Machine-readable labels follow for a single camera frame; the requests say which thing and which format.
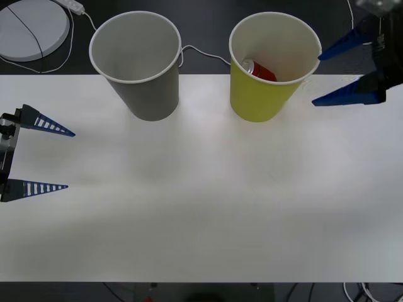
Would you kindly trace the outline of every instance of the red soda can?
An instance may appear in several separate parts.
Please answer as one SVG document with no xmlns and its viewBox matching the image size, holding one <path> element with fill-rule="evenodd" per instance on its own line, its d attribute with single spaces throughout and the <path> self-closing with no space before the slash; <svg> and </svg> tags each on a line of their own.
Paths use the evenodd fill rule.
<svg viewBox="0 0 403 302">
<path fill-rule="evenodd" d="M 272 73 L 267 68 L 256 63 L 254 60 L 245 59 L 242 61 L 241 66 L 250 74 L 254 75 L 263 80 L 277 82 L 277 78 L 274 73 Z"/>
</svg>

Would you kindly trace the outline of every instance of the white disc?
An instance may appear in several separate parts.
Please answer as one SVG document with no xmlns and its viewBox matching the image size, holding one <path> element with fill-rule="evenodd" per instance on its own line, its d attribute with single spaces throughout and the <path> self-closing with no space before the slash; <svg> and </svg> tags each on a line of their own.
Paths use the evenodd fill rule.
<svg viewBox="0 0 403 302">
<path fill-rule="evenodd" d="M 36 36 L 43 56 L 54 52 L 67 38 L 70 21 L 53 1 L 22 0 L 9 7 Z M 17 62 L 41 58 L 35 38 L 8 8 L 0 11 L 0 56 Z"/>
</svg>

